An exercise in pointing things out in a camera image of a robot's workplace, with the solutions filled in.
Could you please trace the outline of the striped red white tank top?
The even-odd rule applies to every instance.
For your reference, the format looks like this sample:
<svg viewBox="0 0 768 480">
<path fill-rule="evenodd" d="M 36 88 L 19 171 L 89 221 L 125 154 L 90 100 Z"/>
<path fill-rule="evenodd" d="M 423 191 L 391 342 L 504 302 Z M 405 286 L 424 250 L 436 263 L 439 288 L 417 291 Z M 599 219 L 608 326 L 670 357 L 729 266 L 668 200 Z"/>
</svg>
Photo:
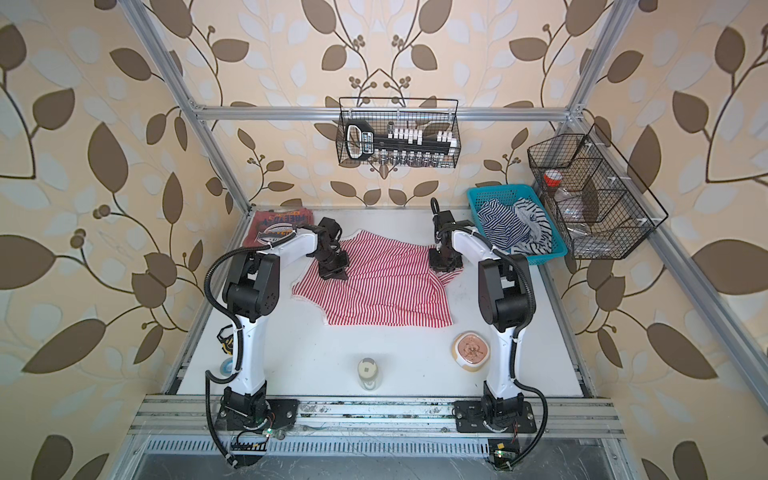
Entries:
<svg viewBox="0 0 768 480">
<path fill-rule="evenodd" d="M 446 287 L 459 269 L 437 273 L 429 248 L 361 230 L 341 242 L 346 280 L 323 280 L 314 261 L 292 286 L 294 297 L 319 307 L 331 326 L 444 328 L 452 324 Z"/>
</svg>

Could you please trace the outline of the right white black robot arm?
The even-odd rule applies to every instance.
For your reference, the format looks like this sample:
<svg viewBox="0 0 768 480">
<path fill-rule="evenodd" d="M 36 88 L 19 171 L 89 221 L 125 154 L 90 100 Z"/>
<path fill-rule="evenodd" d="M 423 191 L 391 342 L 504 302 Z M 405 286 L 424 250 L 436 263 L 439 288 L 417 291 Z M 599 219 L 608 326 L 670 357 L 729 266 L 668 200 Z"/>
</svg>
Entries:
<svg viewBox="0 0 768 480">
<path fill-rule="evenodd" d="M 511 471 L 541 441 L 549 420 L 544 393 L 519 378 L 520 350 L 536 312 L 536 299 L 527 258 L 508 254 L 449 210 L 430 200 L 436 246 L 429 250 L 429 266 L 451 273 L 468 260 L 477 268 L 477 297 L 481 316 L 493 331 L 488 376 L 478 400 L 453 403 L 460 433 L 508 434 L 489 447 L 489 463 Z"/>
</svg>

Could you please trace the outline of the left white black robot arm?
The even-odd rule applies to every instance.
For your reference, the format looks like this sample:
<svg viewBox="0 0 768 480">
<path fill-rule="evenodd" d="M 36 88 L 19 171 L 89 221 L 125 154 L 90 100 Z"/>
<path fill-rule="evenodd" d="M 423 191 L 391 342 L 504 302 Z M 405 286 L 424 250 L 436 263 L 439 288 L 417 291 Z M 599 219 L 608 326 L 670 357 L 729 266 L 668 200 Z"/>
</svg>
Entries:
<svg viewBox="0 0 768 480">
<path fill-rule="evenodd" d="M 341 247 L 342 228 L 324 217 L 303 224 L 274 242 L 239 247 L 218 259 L 206 273 L 203 293 L 233 328 L 233 366 L 227 377 L 205 373 L 205 389 L 222 385 L 216 416 L 207 414 L 209 428 L 264 434 L 295 422 L 296 400 L 268 400 L 264 358 L 267 323 L 280 300 L 281 268 L 311 258 L 323 281 L 348 279 L 350 261 Z"/>
</svg>

